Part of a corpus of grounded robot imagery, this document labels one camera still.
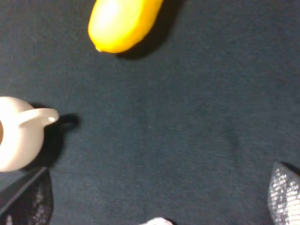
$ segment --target white mug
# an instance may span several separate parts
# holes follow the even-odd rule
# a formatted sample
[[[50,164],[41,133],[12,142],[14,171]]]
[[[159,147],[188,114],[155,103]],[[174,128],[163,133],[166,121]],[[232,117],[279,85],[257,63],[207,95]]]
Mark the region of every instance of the white mug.
[[[54,109],[34,109],[18,98],[0,97],[0,172],[34,160],[44,142],[44,127],[58,119]]]

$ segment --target dark green cloth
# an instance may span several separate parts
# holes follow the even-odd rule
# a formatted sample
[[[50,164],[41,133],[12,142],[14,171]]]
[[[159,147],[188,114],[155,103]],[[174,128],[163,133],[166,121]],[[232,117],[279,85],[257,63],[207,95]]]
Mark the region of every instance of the dark green cloth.
[[[300,165],[299,1],[166,0],[118,56],[88,37],[94,1],[1,3],[0,95],[63,118],[35,164],[53,225],[272,224],[273,163]]]

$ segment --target dark green background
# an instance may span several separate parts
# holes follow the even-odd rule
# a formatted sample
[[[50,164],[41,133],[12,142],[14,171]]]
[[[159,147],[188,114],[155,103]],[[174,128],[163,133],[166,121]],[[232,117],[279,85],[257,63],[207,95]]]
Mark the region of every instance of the dark green background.
[[[62,116],[26,168],[51,167],[53,225],[271,224],[273,163],[300,165],[299,1],[166,0],[118,56],[94,1],[1,4],[0,95]]]

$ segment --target yellow fruit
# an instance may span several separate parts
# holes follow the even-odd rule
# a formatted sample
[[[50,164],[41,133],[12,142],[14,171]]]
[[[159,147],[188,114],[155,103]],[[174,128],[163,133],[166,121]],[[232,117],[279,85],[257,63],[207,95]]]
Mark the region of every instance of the yellow fruit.
[[[151,30],[163,0],[97,0],[88,33],[100,52],[120,53]]]

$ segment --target mug handle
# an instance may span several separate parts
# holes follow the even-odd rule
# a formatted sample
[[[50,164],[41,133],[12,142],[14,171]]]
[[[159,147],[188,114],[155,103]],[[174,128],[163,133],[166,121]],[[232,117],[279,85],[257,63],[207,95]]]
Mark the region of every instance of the mug handle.
[[[45,127],[56,122],[59,119],[59,114],[55,109],[30,109],[19,113],[17,119],[17,124],[20,128],[32,120],[40,120],[41,125]]]

